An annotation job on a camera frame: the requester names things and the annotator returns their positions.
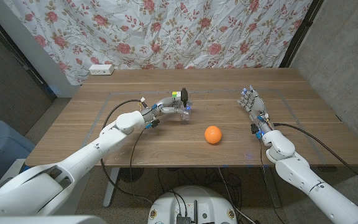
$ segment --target cable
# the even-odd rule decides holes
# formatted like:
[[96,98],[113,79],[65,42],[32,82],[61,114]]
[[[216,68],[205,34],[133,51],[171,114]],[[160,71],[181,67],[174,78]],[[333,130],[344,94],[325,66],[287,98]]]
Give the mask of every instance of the cable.
[[190,180],[190,183],[191,183],[192,185],[194,185],[194,182],[185,174],[185,172],[183,171],[182,168],[180,168],[180,171],[181,171],[181,173],[182,173],[188,180]]
[[[108,178],[108,181],[110,182],[110,184],[112,184],[112,185],[113,185],[115,188],[117,188],[120,192],[122,192],[122,193],[124,193],[124,194],[126,194],[126,195],[133,196],[133,194],[128,193],[128,192],[122,190],[121,188],[119,188],[119,187],[111,180],[109,174],[107,173],[107,170],[106,170],[106,168],[105,168],[105,166],[104,166],[104,163],[103,163],[103,160],[102,160],[102,159],[100,160],[100,163],[102,164],[102,170],[103,170],[104,174],[106,175],[106,177]],[[150,201],[149,199],[147,199],[147,198],[145,198],[145,197],[143,197],[143,196],[141,196],[141,195],[136,195],[136,194],[135,194],[135,196],[136,196],[136,197],[140,197],[140,198],[142,198],[142,199],[144,199],[144,200],[147,200],[148,202],[150,202],[151,204],[153,204],[152,201]]]
[[224,177],[223,177],[223,174],[221,172],[221,168],[218,167],[218,170],[219,170],[219,173],[221,174],[221,177],[222,177],[222,180],[223,180],[223,183],[224,183],[224,186],[226,187],[226,190],[227,190],[227,194],[229,195],[229,199],[230,199],[230,202],[231,204],[233,205],[234,209],[236,209],[243,217],[245,217],[246,219],[248,219],[248,221],[250,221],[251,223],[255,224],[254,221],[252,221],[252,219],[250,219],[248,216],[244,215],[238,208],[236,208],[233,204],[233,201],[231,200],[231,196],[230,196],[230,192],[229,192],[229,188],[227,187],[226,185],[226,181],[224,180]]
[[[263,173],[263,177],[264,177],[264,181],[265,181],[265,185],[266,185],[266,189],[267,189],[267,181],[266,181],[266,173],[265,173],[265,164],[264,162],[262,161],[262,141],[259,140],[259,144],[260,144],[260,163],[262,164],[262,168],[264,170],[264,173]],[[269,190],[267,189],[267,193],[268,193],[268,197],[270,198],[270,201],[272,202],[272,196],[270,195],[270,192]],[[281,217],[278,215],[274,205],[273,205],[273,211],[274,213],[276,213],[276,216],[277,218],[281,221],[282,224],[285,224],[285,222],[281,219]]]
[[127,100],[127,101],[124,101],[124,102],[118,104],[114,109],[112,109],[112,110],[110,111],[109,115],[107,115],[107,118],[106,118],[106,120],[104,121],[104,124],[103,124],[102,129],[103,129],[104,127],[106,127],[107,122],[109,121],[109,118],[110,118],[110,116],[112,115],[112,113],[113,113],[116,109],[118,109],[118,107],[120,107],[120,106],[122,106],[122,105],[124,105],[124,104],[126,104],[126,103],[129,103],[129,102],[141,102],[141,100]]
[[[168,193],[173,193],[173,195],[174,195],[174,196],[175,196],[175,198],[177,199],[178,206],[179,206],[179,214],[180,214],[180,216],[181,216],[180,203],[179,203],[179,200],[178,200],[178,197],[177,197],[177,195],[178,195],[178,194],[176,194],[176,193],[173,191],[173,189],[172,189],[172,191],[168,191]],[[186,208],[186,203],[185,203],[185,201],[184,201],[184,199],[183,199],[182,197],[180,197],[180,198],[183,200],[183,203],[185,204],[185,210],[186,210],[186,212],[185,212],[185,216],[187,217],[187,208]]]
[[161,183],[161,179],[160,179],[160,168],[157,169],[157,177],[158,177],[158,182],[160,183],[160,186],[161,186],[162,193],[165,193],[164,187],[162,187],[162,183]]
[[[204,177],[204,181],[201,181],[199,178],[197,178],[197,175],[195,173],[195,170],[193,168],[191,168],[191,171],[193,173],[193,177],[199,182],[200,185],[203,186],[209,186],[211,184],[214,183],[222,183],[224,184],[224,182],[222,181],[218,171],[214,168],[212,168],[211,173],[208,172],[208,169],[205,168],[205,177]],[[181,169],[182,174],[188,179],[189,182],[193,182],[192,179],[190,177],[188,177],[188,175],[186,175],[186,172]],[[231,178],[231,180],[233,181],[233,183],[229,183],[226,180],[226,185],[229,188],[229,192],[232,192],[231,195],[233,195],[232,198],[232,205],[234,207],[237,208],[241,208],[242,207],[242,183],[241,183],[241,179],[233,173],[229,173],[229,177]],[[240,222],[240,219],[242,218],[242,215],[239,215],[237,211],[236,212],[236,216],[237,216],[237,222]]]
[[180,197],[180,199],[183,201],[183,204],[185,205],[185,217],[187,217],[187,206],[186,206],[186,202],[185,202],[185,200],[183,199],[183,197],[181,197],[180,194],[174,192],[173,189],[172,189],[172,190],[169,190],[169,191],[167,191],[167,192],[173,193],[173,194],[175,194],[175,195],[177,195],[177,196]]
[[[140,100],[127,100],[127,101],[124,101],[124,102],[120,103],[119,105],[117,105],[117,106],[116,106],[114,109],[112,109],[111,112],[108,114],[106,120],[104,121],[104,124],[103,124],[102,129],[106,127],[106,124],[107,124],[107,122],[109,121],[109,118],[110,118],[110,116],[112,115],[112,113],[113,113],[118,107],[120,107],[120,106],[122,106],[122,105],[124,105],[124,104],[126,104],[126,103],[129,103],[129,102],[140,102]],[[132,193],[132,194],[131,194],[131,193],[128,193],[128,192],[122,190],[121,188],[119,188],[119,187],[111,180],[109,174],[107,173],[106,167],[104,166],[103,159],[100,159],[100,163],[101,163],[101,165],[102,165],[102,170],[103,170],[105,176],[107,177],[108,181],[110,182],[110,184],[112,184],[112,185],[113,185],[115,188],[117,188],[120,192],[122,192],[122,193],[124,193],[124,194],[126,194],[126,195],[130,195],[130,196],[133,196],[133,195],[134,195],[134,196],[136,196],[136,197],[142,198],[142,199],[148,201],[149,203],[153,204],[152,201],[150,201],[149,199],[147,199],[147,198],[145,198],[145,197],[143,197],[143,196],[141,196],[141,195],[136,195],[135,193]]]
[[[163,194],[164,194],[164,193],[165,193],[164,187],[162,186],[161,179],[160,179],[160,168],[157,169],[157,176],[158,176],[158,182],[160,182],[160,186],[161,186],[162,192],[163,192]],[[167,191],[167,192],[173,193],[176,198],[177,198],[177,196],[179,196],[179,197],[181,198],[181,200],[183,201],[183,204],[185,205],[185,217],[187,217],[187,207],[186,207],[186,202],[185,202],[185,200],[183,199],[183,197],[181,197],[179,194],[177,194],[176,192],[174,192],[173,189],[172,189],[172,190],[169,190],[169,191]],[[179,205],[179,213],[180,213],[180,215],[181,215],[180,203],[179,203],[178,198],[177,198],[177,202],[178,202],[178,205]]]
[[320,141],[318,138],[314,137],[312,134],[308,133],[307,131],[300,129],[296,126],[290,125],[290,124],[283,124],[283,123],[273,123],[274,126],[287,126],[293,129],[296,129],[304,134],[307,134],[309,137],[313,138],[316,142],[318,142],[320,145],[322,145],[325,149],[327,149],[333,156],[336,157],[339,161],[341,161],[347,168],[349,168],[355,175],[358,175],[358,172],[354,170],[347,162],[345,162],[339,155],[337,155],[332,149],[330,149],[328,146],[326,146],[322,141]]
[[129,175],[130,175],[130,177],[131,177],[131,189],[132,189],[132,194],[133,194],[134,198],[135,198],[136,200],[140,201],[140,202],[143,202],[143,201],[137,199],[136,196],[135,196],[135,192],[134,192],[134,183],[133,183],[133,180],[132,180],[132,158],[134,157],[134,151],[135,151],[136,144],[137,144],[137,142],[139,141],[139,139],[140,139],[141,135],[143,134],[144,130],[146,130],[146,129],[143,129],[143,131],[139,134],[139,137],[137,137],[137,139],[136,139],[136,142],[135,142],[135,144],[134,144],[134,149],[132,150],[132,154],[131,154],[131,161],[129,162]]

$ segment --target fabric backdrop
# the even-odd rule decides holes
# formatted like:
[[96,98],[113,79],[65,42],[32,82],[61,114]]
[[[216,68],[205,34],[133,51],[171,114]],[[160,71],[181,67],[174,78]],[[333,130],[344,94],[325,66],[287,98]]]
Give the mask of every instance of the fabric backdrop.
[[4,0],[72,85],[115,69],[277,67],[312,0]]

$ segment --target black cable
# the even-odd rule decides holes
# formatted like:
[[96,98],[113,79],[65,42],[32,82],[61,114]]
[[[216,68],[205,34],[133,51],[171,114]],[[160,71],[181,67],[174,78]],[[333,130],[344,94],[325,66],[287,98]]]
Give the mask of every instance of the black cable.
[[287,126],[293,129],[296,129],[304,134],[307,134],[309,137],[313,138],[316,142],[318,142],[320,145],[322,145],[325,149],[327,149],[333,156],[336,157],[339,161],[341,161],[347,168],[349,168],[355,175],[358,175],[358,172],[354,170],[347,162],[345,162],[339,155],[337,155],[332,149],[330,149],[328,146],[326,146],[322,141],[320,141],[318,138],[314,137],[312,134],[308,133],[307,131],[300,129],[294,125],[290,124],[283,124],[283,123],[273,123],[274,126]]
[[179,172],[177,172],[177,176],[178,176],[178,184],[179,184],[179,186],[182,186],[182,184],[180,182]]
[[186,206],[186,202],[185,202],[185,200],[183,199],[183,197],[181,197],[180,194],[174,192],[173,189],[172,189],[172,190],[169,190],[169,191],[167,191],[167,192],[173,193],[173,194],[175,194],[175,195],[177,195],[177,196],[180,197],[180,199],[183,201],[183,204],[185,205],[185,217],[187,217],[187,206]]
[[118,107],[120,107],[120,106],[122,106],[122,105],[124,105],[124,104],[126,104],[126,103],[129,103],[129,102],[139,102],[139,103],[140,103],[141,100],[127,100],[127,101],[124,101],[124,102],[118,104],[114,109],[112,109],[112,110],[110,111],[109,115],[107,115],[106,120],[104,120],[104,124],[103,124],[102,129],[103,129],[104,127],[106,127],[107,122],[109,121],[109,118],[110,118],[110,116],[112,115],[112,113],[113,113],[116,109],[118,109]]
[[132,150],[132,154],[131,154],[131,160],[130,160],[130,162],[129,162],[129,175],[130,175],[130,177],[131,177],[131,189],[132,189],[132,194],[134,195],[134,198],[135,198],[136,200],[140,201],[140,202],[142,202],[142,201],[139,200],[139,199],[137,199],[137,198],[135,197],[135,192],[134,192],[134,183],[133,183],[133,180],[132,180],[132,158],[134,157],[134,152],[135,152],[136,144],[137,144],[137,142],[139,141],[139,139],[140,139],[141,135],[143,134],[144,130],[146,130],[146,129],[144,128],[144,129],[142,130],[142,132],[139,134],[139,137],[137,137],[137,139],[136,139],[136,142],[135,142],[135,144],[134,144],[134,149]]
[[[104,124],[103,124],[102,129],[106,127],[106,124],[107,124],[107,122],[109,121],[109,118],[110,118],[110,116],[112,115],[112,113],[113,113],[118,107],[120,107],[120,106],[122,106],[122,105],[124,105],[124,104],[126,104],[126,103],[129,103],[129,102],[140,102],[140,100],[127,100],[127,101],[122,102],[122,103],[120,103],[119,105],[117,105],[117,106],[116,106],[114,109],[112,109],[111,112],[108,114],[106,120],[104,121]],[[112,184],[112,185],[113,185],[115,188],[117,188],[120,192],[122,192],[122,193],[124,193],[124,194],[126,194],[126,195],[131,195],[131,196],[135,195],[136,197],[142,198],[142,199],[144,199],[144,200],[150,202],[151,204],[153,204],[152,201],[150,201],[149,199],[147,199],[147,198],[145,198],[145,197],[143,197],[143,196],[141,196],[141,195],[131,194],[131,193],[128,193],[128,192],[122,190],[121,188],[119,188],[119,187],[111,180],[110,175],[107,173],[107,170],[106,170],[106,167],[105,167],[105,165],[104,165],[103,159],[100,159],[100,163],[101,163],[101,165],[102,165],[102,170],[103,170],[105,176],[107,177],[108,181],[110,182],[110,184]]]
[[[107,173],[107,170],[106,170],[106,168],[105,168],[105,166],[104,166],[104,163],[103,163],[103,160],[102,160],[102,159],[100,160],[100,163],[102,164],[102,170],[103,170],[104,174],[106,175],[106,177],[108,178],[108,181],[110,182],[110,184],[112,184],[112,185],[113,185],[115,188],[117,188],[120,192],[122,192],[122,193],[124,193],[124,194],[126,194],[126,195],[133,196],[133,194],[128,193],[128,192],[122,190],[121,188],[119,188],[119,187],[111,180],[109,174]],[[136,197],[140,197],[140,198],[142,198],[142,199],[144,199],[144,200],[147,200],[147,201],[151,202],[149,199],[147,199],[147,198],[145,198],[145,197],[143,197],[143,196],[141,196],[141,195],[136,195],[136,194],[135,194],[135,196],[136,196]]]
[[266,174],[265,174],[265,164],[264,162],[262,161],[262,141],[259,140],[259,144],[260,144],[260,163],[262,164],[262,168],[264,170],[263,172],[263,177],[264,177],[264,181],[265,181],[265,185],[266,185],[266,190],[267,190],[267,193],[268,193],[268,197],[270,198],[270,202],[272,203],[273,205],[273,211],[274,213],[276,213],[276,216],[277,218],[281,221],[282,224],[285,224],[284,221],[281,219],[281,217],[278,215],[277,211],[276,211],[276,208],[274,207],[274,204],[272,202],[272,196],[270,195],[270,192],[267,188],[267,181],[266,181]]
[[227,187],[227,182],[226,182],[226,180],[225,180],[225,178],[224,178],[224,176],[223,176],[223,173],[221,172],[221,168],[220,168],[220,167],[218,167],[218,171],[219,171],[220,177],[221,177],[222,180],[223,180],[223,184],[224,184],[225,187],[226,187],[227,194],[229,195],[230,204],[231,204],[231,205],[233,206],[233,208],[234,208],[238,213],[240,213],[243,217],[245,217],[246,219],[248,219],[250,222],[255,223],[255,222],[254,222],[253,220],[251,220],[248,216],[246,216],[245,214],[241,213],[240,210],[239,210],[239,209],[236,207],[236,205],[233,203],[232,198],[231,198],[231,195],[230,195],[230,192],[229,192],[229,188]]
[[[163,192],[163,194],[164,194],[164,193],[165,193],[164,187],[162,186],[161,179],[160,179],[160,168],[157,169],[157,176],[158,176],[158,182],[160,182],[160,186],[161,186],[162,192]],[[177,194],[176,192],[174,192],[173,189],[172,189],[172,190],[169,190],[169,191],[167,191],[167,192],[173,193],[176,198],[177,198],[177,196],[179,196],[179,197],[181,198],[181,200],[183,201],[183,204],[185,205],[185,217],[187,217],[187,207],[186,207],[186,202],[185,202],[185,200],[183,199],[183,197],[181,197],[179,194]],[[181,215],[180,203],[179,203],[178,198],[177,198],[177,202],[178,202],[178,205],[179,205],[179,213],[180,213],[180,215]]]
[[164,190],[164,187],[162,187],[162,183],[161,183],[161,179],[160,179],[160,168],[157,169],[157,177],[158,177],[158,182],[160,183],[160,186],[161,186],[162,193],[164,194],[165,190]]
[[199,180],[199,179],[197,178],[197,175],[196,175],[196,173],[194,172],[194,168],[193,168],[193,167],[191,168],[191,172],[193,173],[194,178],[195,178],[199,183],[203,184],[203,181],[201,181],[201,180]]
[[154,193],[155,192],[155,187],[154,187],[154,189],[146,196],[147,198],[150,196],[150,195],[152,195],[152,193]]
[[173,189],[172,189],[172,192],[168,191],[168,193],[173,193],[173,195],[174,195],[174,196],[175,196],[175,198],[177,199],[178,206],[179,206],[179,214],[180,214],[180,216],[181,216],[180,203],[179,203],[179,200],[178,200],[177,194],[173,191]]
[[183,171],[182,168],[180,168],[180,171],[181,171],[181,173],[190,181],[190,183],[194,185],[194,182],[191,180],[191,178],[189,178],[189,177],[185,174],[185,172]]

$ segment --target orange ball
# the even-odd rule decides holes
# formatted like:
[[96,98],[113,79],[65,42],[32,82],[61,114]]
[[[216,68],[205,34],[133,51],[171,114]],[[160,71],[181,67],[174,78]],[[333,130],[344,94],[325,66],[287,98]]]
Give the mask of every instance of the orange ball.
[[209,126],[205,130],[205,139],[211,144],[218,143],[222,138],[222,132],[221,130],[216,126]]

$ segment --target table leg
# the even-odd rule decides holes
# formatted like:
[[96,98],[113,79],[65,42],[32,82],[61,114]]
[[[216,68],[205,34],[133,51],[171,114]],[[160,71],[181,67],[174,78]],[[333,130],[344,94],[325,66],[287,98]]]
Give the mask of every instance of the table leg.
[[278,197],[278,192],[276,188],[276,183],[274,182],[273,179],[272,170],[270,169],[270,167],[265,167],[263,171],[265,172],[267,191],[270,195],[270,198],[272,199],[273,205],[275,208],[280,208],[281,201],[280,201],[280,197]]
[[[111,168],[110,179],[117,184],[119,168]],[[114,193],[114,186],[108,182],[106,193],[104,194],[103,206],[109,207],[112,201],[112,195]]]

